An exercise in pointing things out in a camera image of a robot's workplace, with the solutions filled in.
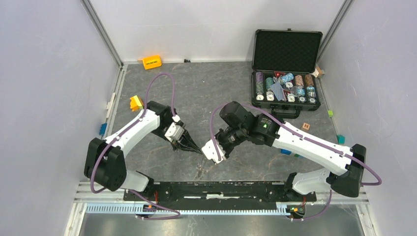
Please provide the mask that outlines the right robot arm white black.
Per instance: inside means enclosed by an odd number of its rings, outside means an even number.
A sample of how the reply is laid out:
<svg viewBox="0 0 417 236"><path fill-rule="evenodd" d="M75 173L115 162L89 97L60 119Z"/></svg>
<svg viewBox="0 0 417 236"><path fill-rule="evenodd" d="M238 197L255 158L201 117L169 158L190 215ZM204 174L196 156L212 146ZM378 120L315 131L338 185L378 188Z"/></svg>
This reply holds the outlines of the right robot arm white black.
<svg viewBox="0 0 417 236"><path fill-rule="evenodd" d="M226 104L219 115L228 127L214 136L214 147L208 155L215 163L227 159L242 142L266 145L290 151L322 166L316 171L290 174L284 187L287 199L296 201L302 195L328 190L358 197L364 171L360 163L366 157L364 146L348 147L325 141L269 113L255 116L235 101Z"/></svg>

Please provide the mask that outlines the black poker chip case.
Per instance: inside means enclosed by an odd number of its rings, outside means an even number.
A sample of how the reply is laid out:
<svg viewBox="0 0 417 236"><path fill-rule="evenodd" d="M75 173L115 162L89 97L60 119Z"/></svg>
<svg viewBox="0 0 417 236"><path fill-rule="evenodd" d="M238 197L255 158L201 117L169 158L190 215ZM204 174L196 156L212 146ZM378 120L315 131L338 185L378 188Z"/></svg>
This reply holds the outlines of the black poker chip case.
<svg viewBox="0 0 417 236"><path fill-rule="evenodd" d="M258 29L254 35L251 103L271 109L281 118L298 118L301 111L315 111L321 103L315 70L323 34L320 31ZM270 86L279 83L286 101L277 101Z"/></svg>

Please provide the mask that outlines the wooden block behind case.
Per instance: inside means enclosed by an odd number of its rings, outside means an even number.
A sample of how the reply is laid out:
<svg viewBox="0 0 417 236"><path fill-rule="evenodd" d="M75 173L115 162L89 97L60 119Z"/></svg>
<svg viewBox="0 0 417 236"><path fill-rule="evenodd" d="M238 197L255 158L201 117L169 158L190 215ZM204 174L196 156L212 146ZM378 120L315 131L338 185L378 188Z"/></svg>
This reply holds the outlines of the wooden block behind case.
<svg viewBox="0 0 417 236"><path fill-rule="evenodd" d="M322 78L325 74L326 72L323 69L321 69L318 65L316 65L315 71L312 73L312 75L315 78Z"/></svg>

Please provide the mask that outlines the playing card deck blue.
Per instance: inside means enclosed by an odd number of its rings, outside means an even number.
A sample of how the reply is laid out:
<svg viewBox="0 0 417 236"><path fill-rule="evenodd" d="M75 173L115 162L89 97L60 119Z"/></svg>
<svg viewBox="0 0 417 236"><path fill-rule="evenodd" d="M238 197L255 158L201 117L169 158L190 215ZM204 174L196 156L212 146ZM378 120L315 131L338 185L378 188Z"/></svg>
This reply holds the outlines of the playing card deck blue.
<svg viewBox="0 0 417 236"><path fill-rule="evenodd" d="M274 93L277 101L286 101L286 95L284 89L279 83L274 83L270 86L271 91Z"/></svg>

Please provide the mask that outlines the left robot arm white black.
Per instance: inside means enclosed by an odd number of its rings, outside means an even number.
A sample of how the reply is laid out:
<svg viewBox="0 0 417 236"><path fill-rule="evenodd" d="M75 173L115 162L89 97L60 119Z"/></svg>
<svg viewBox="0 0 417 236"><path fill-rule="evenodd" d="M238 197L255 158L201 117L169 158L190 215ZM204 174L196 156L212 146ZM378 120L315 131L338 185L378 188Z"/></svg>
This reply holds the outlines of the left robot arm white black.
<svg viewBox="0 0 417 236"><path fill-rule="evenodd" d="M126 155L150 133L169 142L174 151L202 154L176 110L150 101L146 109L122 129L103 140L94 138L90 141L84 176L110 191L132 189L142 200L151 199L154 196L154 186L149 184L151 178L127 170L125 163Z"/></svg>

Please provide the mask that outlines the teal cube right edge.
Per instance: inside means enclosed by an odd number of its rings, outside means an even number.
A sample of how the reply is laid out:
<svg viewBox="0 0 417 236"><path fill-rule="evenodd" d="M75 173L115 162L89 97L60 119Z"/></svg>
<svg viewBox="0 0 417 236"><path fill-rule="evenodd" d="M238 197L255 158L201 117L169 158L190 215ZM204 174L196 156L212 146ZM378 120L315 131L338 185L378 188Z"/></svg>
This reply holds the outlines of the teal cube right edge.
<svg viewBox="0 0 417 236"><path fill-rule="evenodd" d="M341 134L338 134L338 135L336 135L336 137L337 137L337 142L338 142L339 145L345 144L345 136L343 136Z"/></svg>

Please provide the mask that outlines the yellow orange brick stack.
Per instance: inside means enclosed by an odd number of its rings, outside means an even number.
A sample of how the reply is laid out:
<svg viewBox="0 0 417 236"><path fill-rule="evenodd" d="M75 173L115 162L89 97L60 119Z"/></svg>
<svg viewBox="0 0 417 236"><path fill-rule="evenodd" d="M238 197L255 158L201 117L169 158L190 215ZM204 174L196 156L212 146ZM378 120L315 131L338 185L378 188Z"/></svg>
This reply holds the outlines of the yellow orange brick stack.
<svg viewBox="0 0 417 236"><path fill-rule="evenodd" d="M144 108L144 103L139 96L135 95L133 97L130 97L131 111L135 112L135 111L142 110L143 108Z"/></svg>

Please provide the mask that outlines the orange toothed block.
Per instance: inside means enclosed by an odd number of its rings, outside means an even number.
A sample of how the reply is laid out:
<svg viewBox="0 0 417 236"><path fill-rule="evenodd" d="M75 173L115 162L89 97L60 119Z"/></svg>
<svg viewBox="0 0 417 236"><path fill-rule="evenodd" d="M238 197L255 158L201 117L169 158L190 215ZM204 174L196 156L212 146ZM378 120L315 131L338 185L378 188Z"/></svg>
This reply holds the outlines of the orange toothed block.
<svg viewBox="0 0 417 236"><path fill-rule="evenodd" d="M142 63L145 70L150 70L162 66L162 60L160 55L145 57L142 59Z"/></svg>

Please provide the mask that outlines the wooden letter H cube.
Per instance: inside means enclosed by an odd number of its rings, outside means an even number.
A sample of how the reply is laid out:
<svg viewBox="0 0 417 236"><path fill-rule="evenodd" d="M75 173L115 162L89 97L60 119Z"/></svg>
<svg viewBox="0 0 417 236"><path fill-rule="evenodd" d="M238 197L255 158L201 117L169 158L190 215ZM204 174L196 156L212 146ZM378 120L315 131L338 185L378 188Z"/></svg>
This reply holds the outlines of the wooden letter H cube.
<svg viewBox="0 0 417 236"><path fill-rule="evenodd" d="M304 132L310 132L311 125L309 123L304 122L301 126L301 130Z"/></svg>

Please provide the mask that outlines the blue green white brick stack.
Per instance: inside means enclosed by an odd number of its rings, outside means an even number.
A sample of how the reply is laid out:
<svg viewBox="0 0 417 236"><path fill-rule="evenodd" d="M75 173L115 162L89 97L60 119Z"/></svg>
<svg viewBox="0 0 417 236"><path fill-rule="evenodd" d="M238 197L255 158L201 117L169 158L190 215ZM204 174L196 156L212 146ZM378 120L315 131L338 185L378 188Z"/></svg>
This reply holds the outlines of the blue green white brick stack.
<svg viewBox="0 0 417 236"><path fill-rule="evenodd" d="M301 155L299 155L299 154L297 154L295 152L286 150L286 149L281 149L280 152L281 152L281 154L284 154L284 155L288 155L288 156L292 156L292 157L297 157L297 158L303 158L303 156L301 156Z"/></svg>

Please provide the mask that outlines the blue cube left rail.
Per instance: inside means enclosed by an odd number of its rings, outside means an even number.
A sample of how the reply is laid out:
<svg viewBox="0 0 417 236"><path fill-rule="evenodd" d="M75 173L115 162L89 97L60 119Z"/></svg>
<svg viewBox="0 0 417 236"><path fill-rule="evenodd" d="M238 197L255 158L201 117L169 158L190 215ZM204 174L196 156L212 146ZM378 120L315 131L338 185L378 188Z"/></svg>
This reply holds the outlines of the blue cube left rail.
<svg viewBox="0 0 417 236"><path fill-rule="evenodd" d="M104 136L106 133L106 129L107 129L107 123L101 124L100 130L99 130L99 136Z"/></svg>

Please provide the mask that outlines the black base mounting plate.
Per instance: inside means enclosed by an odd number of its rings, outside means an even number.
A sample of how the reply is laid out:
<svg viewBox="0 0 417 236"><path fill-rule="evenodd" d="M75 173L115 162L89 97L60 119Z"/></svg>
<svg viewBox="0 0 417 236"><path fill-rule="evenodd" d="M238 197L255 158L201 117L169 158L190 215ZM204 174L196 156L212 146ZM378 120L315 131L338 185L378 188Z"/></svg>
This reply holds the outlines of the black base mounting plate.
<svg viewBox="0 0 417 236"><path fill-rule="evenodd" d="M150 183L143 197L176 210L273 210L276 203L314 202L314 193L305 196L281 181Z"/></svg>

